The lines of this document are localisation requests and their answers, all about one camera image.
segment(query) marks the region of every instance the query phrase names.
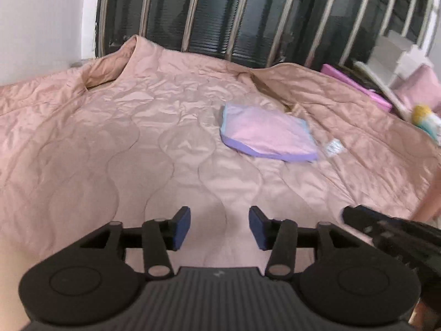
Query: bedspread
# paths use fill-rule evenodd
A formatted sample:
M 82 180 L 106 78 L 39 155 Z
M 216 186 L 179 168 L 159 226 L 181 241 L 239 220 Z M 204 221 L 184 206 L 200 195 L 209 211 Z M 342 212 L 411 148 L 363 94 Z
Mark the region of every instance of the bedspread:
M 305 119 L 319 160 L 228 148 L 219 135 L 227 101 Z M 334 139 L 345 150 L 327 156 Z M 288 63 L 248 69 L 138 36 L 82 67 L 1 87 L 0 141 L 4 236 L 44 258 L 111 220 L 137 227 L 187 205 L 175 268 L 264 267 L 251 205 L 303 227 L 341 224 L 347 205 L 408 217 L 438 164 L 424 132 L 333 78 Z M 131 250 L 127 262 L 141 269 L 140 257 Z M 299 268 L 311 257 L 303 252 Z

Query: fabric tag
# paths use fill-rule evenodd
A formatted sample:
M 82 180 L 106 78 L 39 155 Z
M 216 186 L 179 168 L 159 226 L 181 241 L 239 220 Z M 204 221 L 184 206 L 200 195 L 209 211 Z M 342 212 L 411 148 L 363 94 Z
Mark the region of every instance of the fabric tag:
M 333 157 L 334 155 L 340 154 L 346 150 L 338 139 L 333 139 L 325 147 L 325 153 L 327 157 Z

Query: quilted blanket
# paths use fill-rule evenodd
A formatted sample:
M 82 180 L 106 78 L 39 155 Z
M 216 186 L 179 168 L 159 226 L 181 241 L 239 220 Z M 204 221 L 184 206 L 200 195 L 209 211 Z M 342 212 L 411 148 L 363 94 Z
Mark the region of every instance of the quilted blanket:
M 313 163 L 254 158 L 220 138 L 227 101 L 306 120 Z M 325 153 L 333 140 L 344 150 Z M 438 164 L 431 139 L 343 83 L 294 64 L 253 70 L 133 37 L 116 53 L 0 88 L 0 233 L 44 258 L 118 220 L 191 207 L 175 268 L 264 267 L 248 209 L 300 226 L 347 205 L 408 217 Z M 142 269 L 141 254 L 127 262 Z M 311 261 L 303 252 L 298 267 Z

